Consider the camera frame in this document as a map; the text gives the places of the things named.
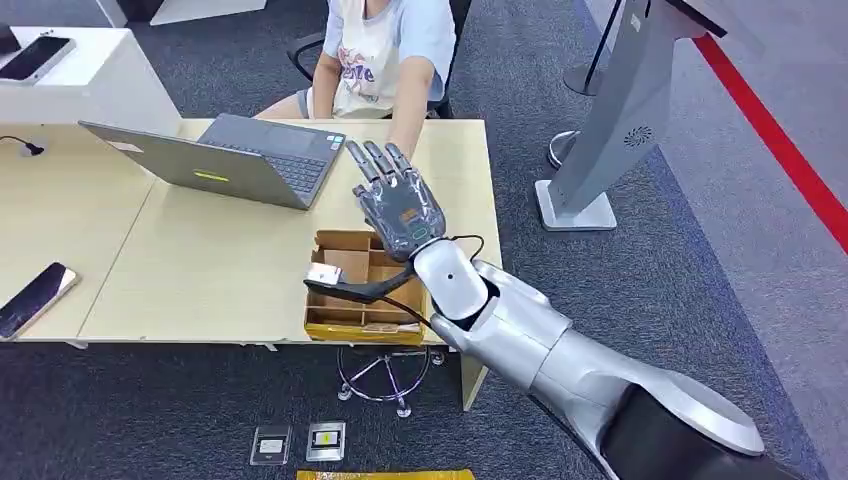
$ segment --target laptop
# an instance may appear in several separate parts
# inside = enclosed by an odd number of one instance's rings
[[[345,136],[220,115],[197,141],[79,121],[162,180],[183,187],[308,210]]]

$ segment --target white t-shirt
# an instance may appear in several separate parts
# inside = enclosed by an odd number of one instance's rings
[[[391,113],[400,63],[414,56],[433,63],[429,100],[444,96],[456,42],[448,0],[390,0],[365,19],[366,0],[328,0],[324,53],[337,58],[342,75],[333,116],[382,118]]]

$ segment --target black cable plug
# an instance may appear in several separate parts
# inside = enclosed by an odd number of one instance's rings
[[[0,140],[5,140],[7,138],[10,140],[16,140],[18,142],[21,142],[25,147],[27,147],[27,150],[29,150],[29,153],[31,153],[33,157],[44,153],[43,147],[39,147],[38,145],[32,142],[27,142],[26,140],[20,139],[12,135],[3,135],[2,137],[0,137]]]

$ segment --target phone screen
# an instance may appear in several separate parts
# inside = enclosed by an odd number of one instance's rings
[[[26,80],[68,42],[67,38],[38,37],[0,69],[0,78]]]
[[[29,282],[9,303],[0,308],[0,337],[10,338],[34,319],[76,279],[76,273],[61,263],[52,263]]]

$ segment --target laptop keyboard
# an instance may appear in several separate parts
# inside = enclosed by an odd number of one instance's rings
[[[322,160],[312,160],[300,157],[270,157],[267,153],[254,148],[242,147],[240,145],[220,144],[205,142],[215,147],[229,148],[240,152],[256,153],[262,155],[268,164],[280,174],[289,187],[297,193],[309,194],[315,189],[315,185],[321,179],[321,172],[327,163]]]

